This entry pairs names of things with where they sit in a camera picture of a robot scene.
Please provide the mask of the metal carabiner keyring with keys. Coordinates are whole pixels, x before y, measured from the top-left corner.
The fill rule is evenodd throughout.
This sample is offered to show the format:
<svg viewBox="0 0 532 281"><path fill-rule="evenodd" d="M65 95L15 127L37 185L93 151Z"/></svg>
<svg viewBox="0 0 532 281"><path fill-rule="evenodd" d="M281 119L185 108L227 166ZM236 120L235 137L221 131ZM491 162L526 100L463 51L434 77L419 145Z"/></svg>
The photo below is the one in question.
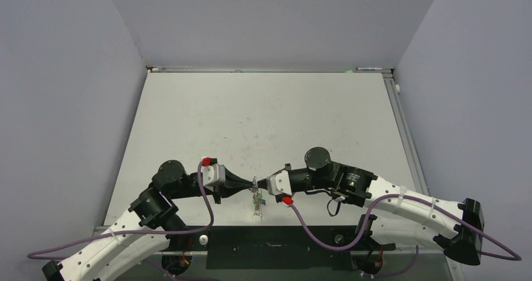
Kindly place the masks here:
<svg viewBox="0 0 532 281"><path fill-rule="evenodd" d="M253 218L258 218L260 221L263 221L262 208L266 205L266 202L263 198L262 189L258 186L258 181L256 177L254 177L252 180L252 188L250 191L253 193Z"/></svg>

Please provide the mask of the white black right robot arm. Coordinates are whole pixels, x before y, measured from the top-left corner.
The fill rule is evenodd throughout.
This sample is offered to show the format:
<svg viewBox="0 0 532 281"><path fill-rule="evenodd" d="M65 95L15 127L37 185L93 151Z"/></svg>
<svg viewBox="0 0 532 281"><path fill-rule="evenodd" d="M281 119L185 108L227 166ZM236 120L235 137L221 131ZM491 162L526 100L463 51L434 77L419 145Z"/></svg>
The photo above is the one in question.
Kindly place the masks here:
<svg viewBox="0 0 532 281"><path fill-rule="evenodd" d="M374 244L402 243L443 251L444 255L466 265L480 265L484 217L480 202L446 201L393 184L381 176L331 160L323 147L313 147L304 156L302 169L285 168L257 181L278 202L294 193L323 189L332 199L368 210L377 209L400 217L398 221L377 218L358 227L355 242L362 248Z"/></svg>

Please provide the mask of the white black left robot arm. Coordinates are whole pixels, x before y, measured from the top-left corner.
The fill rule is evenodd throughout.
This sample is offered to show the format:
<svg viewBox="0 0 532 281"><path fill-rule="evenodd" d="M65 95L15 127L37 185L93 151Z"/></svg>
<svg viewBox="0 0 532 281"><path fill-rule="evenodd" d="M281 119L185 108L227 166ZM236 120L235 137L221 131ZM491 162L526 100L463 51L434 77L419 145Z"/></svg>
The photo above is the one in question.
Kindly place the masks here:
<svg viewBox="0 0 532 281"><path fill-rule="evenodd" d="M208 196L222 198L255 187L229 172L216 159L204 158L196 173L188 174L177 160L162 163L148 187L101 235L73 242L85 247L43 268L47 280L113 280L158 250L178 250L192 235L207 232L215 217ZM190 228L178 215L174 199L201 197L210 216L207 225Z"/></svg>

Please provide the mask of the red white marker pen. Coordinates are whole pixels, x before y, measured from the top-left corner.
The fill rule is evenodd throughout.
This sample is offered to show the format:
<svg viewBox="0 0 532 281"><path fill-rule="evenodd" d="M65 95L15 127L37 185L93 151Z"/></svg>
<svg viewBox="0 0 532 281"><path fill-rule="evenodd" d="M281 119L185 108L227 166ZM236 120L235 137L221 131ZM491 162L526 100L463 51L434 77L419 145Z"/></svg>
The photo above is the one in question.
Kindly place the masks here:
<svg viewBox="0 0 532 281"><path fill-rule="evenodd" d="M378 67L357 67L355 68L357 72L381 72L384 69Z"/></svg>

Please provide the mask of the aluminium right table rail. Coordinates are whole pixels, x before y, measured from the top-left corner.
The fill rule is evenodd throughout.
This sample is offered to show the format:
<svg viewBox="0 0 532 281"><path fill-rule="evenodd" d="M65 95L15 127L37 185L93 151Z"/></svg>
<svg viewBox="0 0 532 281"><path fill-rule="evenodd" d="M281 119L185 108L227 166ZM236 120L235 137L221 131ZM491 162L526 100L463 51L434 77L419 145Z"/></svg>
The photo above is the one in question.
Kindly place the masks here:
<svg viewBox="0 0 532 281"><path fill-rule="evenodd" d="M403 148L405 150L415 189L419 193L430 196L425 176L422 171L420 159L415 148L415 143L400 102L400 88L394 79L393 69L385 70L382 75L386 91L390 99L392 111L395 116L398 131L400 133Z"/></svg>

